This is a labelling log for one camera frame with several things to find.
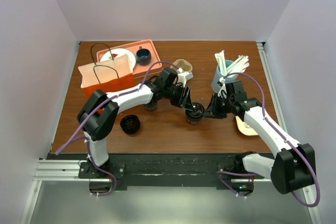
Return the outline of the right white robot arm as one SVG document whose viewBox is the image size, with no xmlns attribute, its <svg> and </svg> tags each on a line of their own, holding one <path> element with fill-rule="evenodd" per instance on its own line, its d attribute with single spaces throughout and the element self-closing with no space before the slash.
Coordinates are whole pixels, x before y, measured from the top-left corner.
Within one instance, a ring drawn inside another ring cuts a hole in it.
<svg viewBox="0 0 336 224">
<path fill-rule="evenodd" d="M 253 174 L 270 179 L 281 194 L 317 184 L 315 152 L 300 144 L 269 117 L 263 104 L 248 98 L 241 81 L 227 83 L 214 93 L 203 113 L 205 118 L 223 119 L 232 113 L 247 123 L 266 143 L 273 158 L 247 152 L 237 157 L 234 173 L 239 178 Z"/>
</svg>

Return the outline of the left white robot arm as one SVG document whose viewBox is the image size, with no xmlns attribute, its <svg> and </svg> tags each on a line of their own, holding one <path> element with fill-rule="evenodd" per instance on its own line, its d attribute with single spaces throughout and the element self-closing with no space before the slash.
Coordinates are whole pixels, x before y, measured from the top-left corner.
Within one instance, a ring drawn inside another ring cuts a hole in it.
<svg viewBox="0 0 336 224">
<path fill-rule="evenodd" d="M 154 80 L 146 80 L 133 88 L 108 93 L 102 90 L 93 92 L 77 116 L 89 140 L 90 171 L 93 175 L 103 178 L 108 174 L 107 136 L 117 115 L 138 105 L 153 105 L 162 98 L 169 99 L 171 105 L 178 108 L 195 111 L 191 88 L 181 74 L 169 67 L 165 67 Z"/>
</svg>

